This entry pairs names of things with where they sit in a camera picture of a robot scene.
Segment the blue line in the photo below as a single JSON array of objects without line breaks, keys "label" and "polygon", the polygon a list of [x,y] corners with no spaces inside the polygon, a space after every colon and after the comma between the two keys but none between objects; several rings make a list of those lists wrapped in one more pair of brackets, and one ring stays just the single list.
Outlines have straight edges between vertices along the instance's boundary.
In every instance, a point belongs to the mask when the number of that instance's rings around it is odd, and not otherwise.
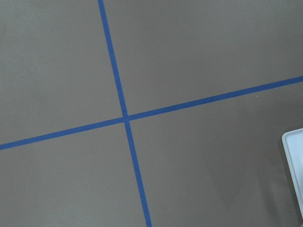
[{"label": "blue line", "polygon": [[300,83],[300,82],[303,82],[303,76],[286,79],[286,80],[281,80],[278,82],[264,84],[264,85],[260,85],[260,86],[256,86],[256,87],[250,87],[247,89],[242,89],[242,90],[233,91],[233,92],[229,92],[229,93],[224,93],[221,95],[212,96],[212,97],[208,97],[208,98],[202,98],[202,99],[198,99],[195,101],[190,101],[190,102],[181,103],[181,104],[177,104],[177,105],[171,105],[171,106],[167,106],[167,107],[163,107],[163,108],[159,108],[159,109],[155,109],[155,110],[150,110],[150,111],[146,111],[146,112],[142,112],[142,113],[132,114],[129,116],[129,120],[133,121],[133,120],[137,120],[137,119],[141,119],[141,118],[145,118],[145,117],[159,115],[162,113],[164,114],[164,113],[168,113],[168,112],[172,112],[172,111],[176,111],[176,110],[190,108],[190,107],[197,106],[197,105],[203,105],[203,104],[207,104],[207,103],[217,102],[217,101],[225,100],[228,98],[234,98],[234,97],[238,97],[238,96],[248,95],[248,94],[259,92],[259,91],[270,90],[273,88],[283,87],[283,86],[296,84],[296,83]]},{"label": "blue line", "polygon": [[118,70],[118,66],[117,66],[117,62],[116,62],[115,52],[114,52],[114,48],[113,48],[113,42],[112,42],[110,31],[109,31],[109,26],[108,26],[108,22],[107,22],[107,16],[106,16],[103,0],[98,0],[98,4],[99,4],[99,10],[100,10],[100,14],[101,14],[104,34],[105,34],[105,38],[106,38],[106,42],[107,42],[107,48],[108,48],[108,53],[109,53],[109,57],[110,57],[110,62],[112,64],[116,88],[118,91],[119,102],[120,102],[120,106],[121,106],[122,116],[124,119],[125,131],[126,131],[128,145],[129,145],[129,149],[130,149],[131,157],[132,157],[132,161],[133,161],[134,173],[135,173],[136,180],[137,180],[142,209],[143,209],[143,213],[144,213],[144,217],[145,217],[145,223],[146,223],[147,227],[152,227],[152,221],[151,221],[150,213],[148,210],[148,205],[147,205],[144,186],[143,186],[143,182],[142,182],[141,172],[140,172],[140,168],[139,168],[136,148],[134,145],[132,129],[131,129],[131,125],[130,125],[130,122],[128,119],[125,98],[124,98],[124,94],[123,94],[122,84],[121,84],[121,80],[120,80],[120,76],[119,76],[119,70]]},{"label": "blue line", "polygon": [[106,127],[106,126],[113,125],[113,124],[123,123],[123,122],[124,122],[123,118],[120,117],[120,118],[115,118],[115,119],[108,120],[108,121],[83,125],[83,126],[72,128],[72,129],[66,129],[63,131],[57,131],[57,132],[53,132],[53,133],[49,133],[49,134],[45,134],[45,135],[41,135],[41,136],[31,137],[31,138],[24,139],[24,140],[18,140],[15,142],[2,144],[2,145],[0,145],[0,150],[19,147],[22,145],[36,143],[36,142],[40,142],[43,140],[50,140],[50,139],[54,139],[54,138],[61,137],[61,136],[71,135],[71,134],[75,134],[75,133],[82,132],[82,131],[88,131],[88,130],[92,130],[92,129],[98,129],[98,128]]}]

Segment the white object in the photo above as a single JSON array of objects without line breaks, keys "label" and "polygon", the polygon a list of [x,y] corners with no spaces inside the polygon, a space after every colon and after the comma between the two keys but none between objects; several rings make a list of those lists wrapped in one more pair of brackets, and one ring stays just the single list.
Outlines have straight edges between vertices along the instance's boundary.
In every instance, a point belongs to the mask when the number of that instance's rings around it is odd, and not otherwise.
[{"label": "white object", "polygon": [[284,133],[282,141],[303,217],[303,129]]}]

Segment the gray surface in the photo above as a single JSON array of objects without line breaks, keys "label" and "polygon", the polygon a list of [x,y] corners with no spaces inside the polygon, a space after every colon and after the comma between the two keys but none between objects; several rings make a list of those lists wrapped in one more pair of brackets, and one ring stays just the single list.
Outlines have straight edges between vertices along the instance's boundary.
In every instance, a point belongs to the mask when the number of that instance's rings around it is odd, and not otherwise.
[{"label": "gray surface", "polygon": [[97,1],[0,1],[0,103],[0,143],[121,116]]},{"label": "gray surface", "polygon": [[303,84],[132,122],[155,227],[301,224],[282,147]]},{"label": "gray surface", "polygon": [[3,150],[0,173],[0,226],[145,225],[122,124]]},{"label": "gray surface", "polygon": [[303,74],[301,0],[105,0],[129,113]]}]

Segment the white tray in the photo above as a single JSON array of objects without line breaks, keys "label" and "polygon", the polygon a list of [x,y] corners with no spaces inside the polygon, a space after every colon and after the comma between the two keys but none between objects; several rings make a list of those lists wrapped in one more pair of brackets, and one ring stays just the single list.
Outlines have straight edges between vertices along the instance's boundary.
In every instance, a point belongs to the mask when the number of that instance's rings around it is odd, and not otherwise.
[{"label": "white tray", "polygon": [[303,129],[284,133],[282,141],[303,217]]}]

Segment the blue tape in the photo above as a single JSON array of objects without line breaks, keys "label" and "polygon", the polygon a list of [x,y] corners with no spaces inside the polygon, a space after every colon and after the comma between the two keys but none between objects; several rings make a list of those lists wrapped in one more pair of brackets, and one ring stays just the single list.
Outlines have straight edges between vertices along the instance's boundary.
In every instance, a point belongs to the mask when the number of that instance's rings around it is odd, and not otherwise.
[{"label": "blue tape", "polygon": [[296,84],[296,83],[300,83],[300,82],[303,82],[303,76],[286,79],[286,80],[281,80],[278,82],[264,84],[264,85],[260,85],[260,86],[256,86],[256,87],[250,87],[247,89],[242,89],[242,90],[233,91],[233,92],[229,92],[229,93],[224,93],[221,95],[212,96],[212,97],[208,97],[208,98],[202,98],[202,99],[198,99],[195,101],[190,101],[190,102],[181,103],[181,104],[177,104],[177,105],[171,105],[171,106],[167,106],[167,107],[163,107],[163,108],[159,108],[159,109],[155,109],[155,110],[150,110],[150,111],[146,111],[146,112],[142,112],[142,113],[132,114],[129,116],[129,120],[133,121],[133,120],[137,120],[140,118],[151,117],[151,116],[159,115],[162,113],[164,114],[164,113],[168,113],[168,112],[172,112],[172,111],[176,111],[176,110],[190,108],[190,107],[197,106],[197,105],[203,105],[203,104],[207,104],[207,103],[217,102],[217,101],[225,100],[228,98],[234,98],[234,97],[238,97],[238,96],[248,95],[248,94],[259,92],[259,91],[270,90],[273,88],[283,87],[283,86]]},{"label": "blue tape", "polygon": [[126,131],[126,135],[127,135],[129,149],[131,152],[132,162],[133,162],[133,166],[134,166],[134,173],[135,173],[135,177],[137,180],[137,186],[138,186],[141,205],[142,205],[142,209],[143,209],[143,213],[144,213],[145,223],[146,223],[147,227],[152,227],[152,221],[151,221],[150,213],[148,210],[148,205],[147,205],[144,186],[143,186],[143,182],[142,182],[141,172],[140,172],[140,168],[139,168],[136,148],[134,145],[132,129],[131,129],[131,125],[130,125],[130,122],[128,119],[128,113],[127,113],[125,98],[124,98],[124,94],[123,94],[122,84],[121,84],[121,80],[120,80],[120,76],[119,76],[119,70],[118,70],[115,52],[114,52],[114,48],[113,48],[113,43],[112,43],[110,31],[109,31],[108,22],[107,22],[105,6],[104,6],[103,0],[98,0],[98,3],[99,3],[99,9],[100,9],[100,14],[101,14],[105,39],[107,42],[107,48],[108,48],[108,53],[109,53],[109,57],[110,57],[110,62],[111,62],[112,69],[113,69],[116,88],[118,91],[122,116],[124,119],[125,131]]},{"label": "blue tape", "polygon": [[5,144],[0,145],[0,150],[19,147],[19,146],[23,146],[23,145],[30,144],[30,143],[37,143],[37,142],[40,142],[43,140],[50,140],[50,139],[54,139],[54,138],[61,137],[61,136],[67,136],[67,135],[75,134],[78,132],[88,131],[88,130],[92,130],[92,129],[98,129],[98,128],[102,128],[105,126],[119,124],[119,123],[123,123],[123,122],[124,122],[123,118],[120,117],[120,118],[115,118],[115,119],[108,120],[108,121],[83,125],[83,126],[72,128],[72,129],[66,129],[66,130],[57,131],[57,132],[53,132],[53,133],[49,133],[49,134],[45,134],[45,135],[41,135],[41,136],[31,137],[31,138],[24,139],[24,140],[18,140],[18,141],[11,142],[11,143],[5,143]]}]

